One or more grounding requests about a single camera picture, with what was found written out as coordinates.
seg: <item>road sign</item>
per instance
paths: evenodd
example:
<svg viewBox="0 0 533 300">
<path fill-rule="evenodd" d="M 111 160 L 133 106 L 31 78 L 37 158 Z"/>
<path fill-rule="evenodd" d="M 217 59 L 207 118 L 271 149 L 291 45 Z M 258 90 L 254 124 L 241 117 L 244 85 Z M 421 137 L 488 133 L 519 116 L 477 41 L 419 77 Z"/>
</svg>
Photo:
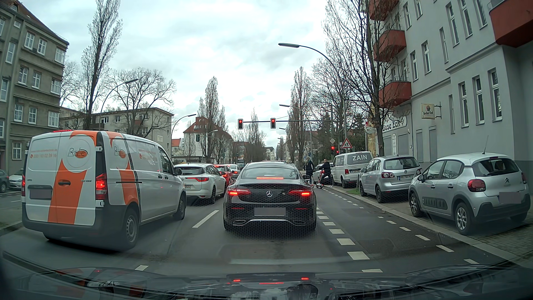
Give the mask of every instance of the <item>road sign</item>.
<svg viewBox="0 0 533 300">
<path fill-rule="evenodd" d="M 346 138 L 346 139 L 344 139 L 344 143 L 342 143 L 341 148 L 342 149 L 351 149 L 353 147 L 352 147 L 352 144 L 350 143 L 350 141 Z"/>
</svg>

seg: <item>rear bumper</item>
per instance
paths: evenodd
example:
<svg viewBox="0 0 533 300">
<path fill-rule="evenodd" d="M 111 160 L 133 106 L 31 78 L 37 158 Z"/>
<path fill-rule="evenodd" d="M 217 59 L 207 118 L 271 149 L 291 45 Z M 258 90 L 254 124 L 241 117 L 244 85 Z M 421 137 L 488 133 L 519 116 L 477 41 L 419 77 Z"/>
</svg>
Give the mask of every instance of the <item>rear bumper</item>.
<svg viewBox="0 0 533 300">
<path fill-rule="evenodd" d="M 26 203 L 22 204 L 22 224 L 27 229 L 52 234 L 55 236 L 106 236 L 114 234 L 122 228 L 122 221 L 126 213 L 126 205 L 109 205 L 95 209 L 94 224 L 92 226 L 59 224 L 34 221 L 28 219 Z"/>
</svg>

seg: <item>white volkswagen van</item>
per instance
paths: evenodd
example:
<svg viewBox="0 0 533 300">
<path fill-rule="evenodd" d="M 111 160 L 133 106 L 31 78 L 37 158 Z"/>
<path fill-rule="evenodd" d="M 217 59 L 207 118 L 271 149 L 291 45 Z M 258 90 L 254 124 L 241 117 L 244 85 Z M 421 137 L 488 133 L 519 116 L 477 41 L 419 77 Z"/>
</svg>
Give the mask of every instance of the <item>white volkswagen van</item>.
<svg viewBox="0 0 533 300">
<path fill-rule="evenodd" d="M 179 173 L 148 139 L 84 130 L 34 136 L 22 178 L 22 223 L 51 240 L 95 236 L 130 249 L 140 224 L 183 219 Z"/>
</svg>

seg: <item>sidewalk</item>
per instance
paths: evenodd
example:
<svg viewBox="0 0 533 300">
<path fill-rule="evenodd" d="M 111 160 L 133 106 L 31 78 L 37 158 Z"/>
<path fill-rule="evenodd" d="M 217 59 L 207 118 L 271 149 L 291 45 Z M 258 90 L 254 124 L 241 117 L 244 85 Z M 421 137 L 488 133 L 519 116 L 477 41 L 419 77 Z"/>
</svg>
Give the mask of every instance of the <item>sidewalk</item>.
<svg viewBox="0 0 533 300">
<path fill-rule="evenodd" d="M 361 197 L 357 188 L 344 189 L 334 186 L 332 189 L 429 230 L 445 234 L 517 264 L 533 267 L 533 207 L 529 210 L 526 220 L 520 225 L 510 219 L 497 220 L 484 223 L 474 234 L 464 236 L 457 232 L 452 220 L 429 215 L 421 218 L 413 217 L 407 199 L 380 204 L 374 196 Z"/>
</svg>

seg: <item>curb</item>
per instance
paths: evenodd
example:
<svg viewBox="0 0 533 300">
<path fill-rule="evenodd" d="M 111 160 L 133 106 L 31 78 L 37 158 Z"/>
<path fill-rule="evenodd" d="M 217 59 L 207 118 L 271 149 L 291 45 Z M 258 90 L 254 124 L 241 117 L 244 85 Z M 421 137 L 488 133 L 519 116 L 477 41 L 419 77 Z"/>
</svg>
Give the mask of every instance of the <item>curb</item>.
<svg viewBox="0 0 533 300">
<path fill-rule="evenodd" d="M 508 251 L 505 251 L 505 250 L 502 250 L 502 249 L 499 249 L 499 248 L 496 248 L 494 246 L 491 246 L 487 243 L 483 243 L 483 242 L 480 242 L 476 239 L 473 239 L 473 238 L 469 238 L 468 236 L 464 236 L 458 232 L 455 232 L 455 231 L 451 231 L 447 228 L 444 228 L 444 227 L 441 227 L 439 225 L 435 225 L 433 223 L 430 223 L 430 222 L 427 222 L 427 221 L 424 221 L 424 220 L 421 220 L 419 218 L 416 218 L 416 217 L 413 217 L 413 216 L 410 216 L 410 215 L 407 215 L 407 214 L 404 214 L 403 212 L 399 212 L 395 209 L 392 209 L 392 208 L 389 208 L 385 205 L 382 205 L 382 204 L 379 204 L 379 203 L 376 203 L 372 200 L 369 200 L 369 199 L 366 199 L 366 198 L 363 198 L 361 196 L 358 196 L 358 195 L 353 195 L 353 194 L 349 194 L 345 191 L 341 191 L 337 188 L 334 188 L 334 187 L 329 187 L 335 191 L 338 191 L 339 193 L 342 193 L 344 195 L 347 195 L 347 196 L 350 196 L 354 199 L 357 199 L 359 201 L 362 201 L 366 204 L 369 204 L 373 207 L 376 207 L 376 208 L 379 208 L 385 212 L 388 212 L 390 214 L 393 214 L 397 217 L 400 217 L 402 219 L 405 219 L 407 221 L 410 221 L 412 223 L 415 223 L 417 225 L 420 225 L 424 228 L 427 228 L 431 231 L 434 231 L 434 232 L 438 232 L 438 233 L 442 233 L 442 234 L 445 234 L 453 239 L 456 239 L 456 240 L 459 240 L 463 243 L 466 243 L 466 244 L 469 244 L 473 247 L 476 247 L 480 250 L 483 250 L 485 252 L 488 252 L 492 255 L 496 255 L 496 256 L 499 256 L 503 259 L 506 259 L 506 260 L 509 260 L 510 262 L 513 262 L 517 265 L 520 265 L 520 266 L 523 266 L 523 267 L 528 267 L 528 268 L 533 268 L 533 261 L 529 260 L 529 259 L 525 259 L 521 256 L 518 256 L 516 254 L 513 254 L 511 252 L 508 252 Z"/>
</svg>

